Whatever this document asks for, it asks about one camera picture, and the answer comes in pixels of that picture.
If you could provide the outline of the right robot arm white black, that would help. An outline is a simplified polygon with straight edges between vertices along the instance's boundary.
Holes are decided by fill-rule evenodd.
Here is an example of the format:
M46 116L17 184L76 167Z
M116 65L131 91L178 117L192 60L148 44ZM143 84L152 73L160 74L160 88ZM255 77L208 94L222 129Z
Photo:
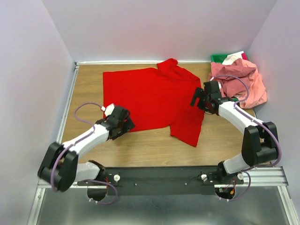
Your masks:
M226 119L243 134L241 153L217 165L213 178L218 182L225 184L243 170L280 159L276 125L258 120L242 110L238 102L223 97L217 81L196 88L190 104Z

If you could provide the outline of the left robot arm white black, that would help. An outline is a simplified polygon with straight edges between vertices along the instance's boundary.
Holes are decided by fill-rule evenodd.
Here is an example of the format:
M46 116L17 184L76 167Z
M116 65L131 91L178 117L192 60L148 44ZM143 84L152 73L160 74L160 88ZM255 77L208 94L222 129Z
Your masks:
M115 140L135 127L128 109L111 104L101 110L104 118L90 122L89 130L70 141L49 145L37 175L54 191L64 192L73 183L84 180L93 185L101 184L105 178L105 167L94 160L79 163L79 159L96 146Z

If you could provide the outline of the red t shirt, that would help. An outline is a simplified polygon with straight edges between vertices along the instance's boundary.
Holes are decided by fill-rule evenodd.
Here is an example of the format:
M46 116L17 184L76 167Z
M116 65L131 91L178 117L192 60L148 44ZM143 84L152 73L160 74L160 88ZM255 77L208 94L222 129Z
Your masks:
M104 72L103 103L128 109L134 131L169 127L171 136L195 147L204 112L190 103L200 87L199 77L168 59L156 68Z

